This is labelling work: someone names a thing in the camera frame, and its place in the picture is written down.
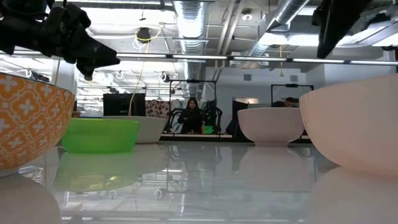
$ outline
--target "woman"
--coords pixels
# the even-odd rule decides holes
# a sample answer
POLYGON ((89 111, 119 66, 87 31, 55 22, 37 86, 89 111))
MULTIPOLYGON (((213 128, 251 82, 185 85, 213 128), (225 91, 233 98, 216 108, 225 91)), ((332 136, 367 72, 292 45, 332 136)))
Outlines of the woman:
POLYGON ((187 108, 178 118, 178 123, 183 124, 181 134, 201 134, 201 109, 199 109, 198 102, 195 98, 190 98, 188 100, 187 108))

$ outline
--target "green bowl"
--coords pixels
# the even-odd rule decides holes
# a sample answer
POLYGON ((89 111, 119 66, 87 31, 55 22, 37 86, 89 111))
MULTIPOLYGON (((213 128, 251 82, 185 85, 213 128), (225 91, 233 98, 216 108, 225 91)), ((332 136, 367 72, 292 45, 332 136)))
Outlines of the green bowl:
POLYGON ((133 120, 72 118, 62 145, 76 153, 131 152, 138 129, 139 122, 133 120))

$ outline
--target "long dark hair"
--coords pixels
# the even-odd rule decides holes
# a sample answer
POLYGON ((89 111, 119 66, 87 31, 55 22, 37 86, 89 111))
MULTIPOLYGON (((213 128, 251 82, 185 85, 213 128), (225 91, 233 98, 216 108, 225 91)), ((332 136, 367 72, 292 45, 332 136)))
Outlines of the long dark hair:
POLYGON ((191 108, 189 107, 189 103, 191 103, 191 101, 194 101, 195 104, 196 104, 196 107, 195 107, 193 110, 199 109, 197 99, 195 99, 195 98, 193 98, 193 97, 190 98, 190 99, 188 100, 187 107, 186 107, 185 109, 186 109, 186 110, 191 110, 191 108))

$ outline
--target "glossy reflective surface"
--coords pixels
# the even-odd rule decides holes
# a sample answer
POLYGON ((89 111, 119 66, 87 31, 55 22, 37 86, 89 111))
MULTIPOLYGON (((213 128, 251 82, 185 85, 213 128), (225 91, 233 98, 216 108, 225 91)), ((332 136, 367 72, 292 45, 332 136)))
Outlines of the glossy reflective surface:
POLYGON ((0 223, 396 223, 398 180, 312 146, 161 142, 133 154, 54 148, 0 179, 0 223))

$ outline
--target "black frame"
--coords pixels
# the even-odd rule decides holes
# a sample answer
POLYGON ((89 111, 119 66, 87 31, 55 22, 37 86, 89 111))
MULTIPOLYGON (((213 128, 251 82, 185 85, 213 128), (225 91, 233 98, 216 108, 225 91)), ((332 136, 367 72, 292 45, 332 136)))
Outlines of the black frame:
POLYGON ((274 103, 274 86, 284 86, 286 88, 310 87, 311 91, 314 90, 313 85, 299 85, 299 84, 272 84, 271 85, 271 105, 274 103))

